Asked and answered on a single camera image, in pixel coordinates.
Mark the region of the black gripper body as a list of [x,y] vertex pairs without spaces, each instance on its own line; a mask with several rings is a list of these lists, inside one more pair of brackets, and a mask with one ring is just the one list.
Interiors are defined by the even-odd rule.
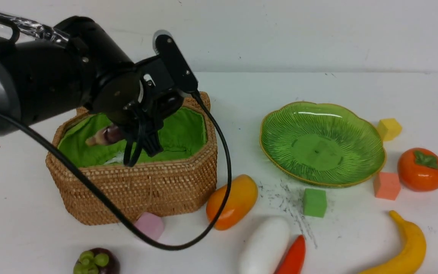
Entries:
[[184,102],[184,96],[160,57],[150,57],[135,64],[131,79],[116,99],[106,103],[105,115],[124,131],[139,126],[157,131]]

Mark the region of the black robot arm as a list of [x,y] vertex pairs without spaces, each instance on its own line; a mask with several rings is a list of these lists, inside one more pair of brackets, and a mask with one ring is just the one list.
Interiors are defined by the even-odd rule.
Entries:
[[12,36],[0,37],[0,136],[78,107],[113,123],[107,142],[126,140],[125,165],[163,151],[158,131],[198,82],[167,31],[156,55],[134,63],[99,24],[70,17],[50,27],[0,13]]

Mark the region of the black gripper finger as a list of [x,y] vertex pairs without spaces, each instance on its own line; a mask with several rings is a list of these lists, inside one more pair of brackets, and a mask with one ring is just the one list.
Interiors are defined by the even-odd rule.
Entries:
[[155,157],[163,151],[163,146],[159,139],[159,131],[153,126],[147,127],[145,130],[143,149],[149,157]]

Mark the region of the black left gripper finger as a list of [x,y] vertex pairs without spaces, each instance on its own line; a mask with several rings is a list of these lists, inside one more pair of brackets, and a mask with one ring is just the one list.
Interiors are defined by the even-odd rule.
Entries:
[[146,126],[125,127],[123,132],[124,139],[126,140],[123,164],[127,167],[133,167],[139,160],[144,147]]

